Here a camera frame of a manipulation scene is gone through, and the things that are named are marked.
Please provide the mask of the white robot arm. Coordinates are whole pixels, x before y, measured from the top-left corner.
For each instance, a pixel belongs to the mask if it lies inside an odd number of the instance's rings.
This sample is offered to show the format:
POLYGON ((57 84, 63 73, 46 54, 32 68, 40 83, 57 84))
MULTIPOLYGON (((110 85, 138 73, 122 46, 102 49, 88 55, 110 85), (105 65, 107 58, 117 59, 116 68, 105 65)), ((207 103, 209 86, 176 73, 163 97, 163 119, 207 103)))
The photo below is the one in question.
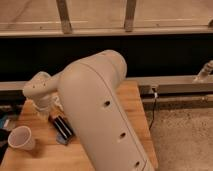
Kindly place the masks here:
POLYGON ((127 64, 114 50, 76 60, 56 75, 36 74, 23 88, 25 97, 41 104, 57 92, 64 113, 95 171, 154 171, 125 113, 116 89, 127 64))

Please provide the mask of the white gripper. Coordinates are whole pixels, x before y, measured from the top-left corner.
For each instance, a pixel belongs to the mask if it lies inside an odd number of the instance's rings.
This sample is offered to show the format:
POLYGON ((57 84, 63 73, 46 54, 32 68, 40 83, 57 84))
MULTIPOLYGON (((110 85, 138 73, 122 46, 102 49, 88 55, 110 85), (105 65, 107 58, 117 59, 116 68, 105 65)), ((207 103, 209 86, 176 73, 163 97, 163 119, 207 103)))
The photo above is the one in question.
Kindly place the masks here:
POLYGON ((49 113, 54 106, 54 100, 52 96, 44 96, 34 100, 34 106, 39 111, 37 116, 40 120, 47 122, 49 120, 49 113))

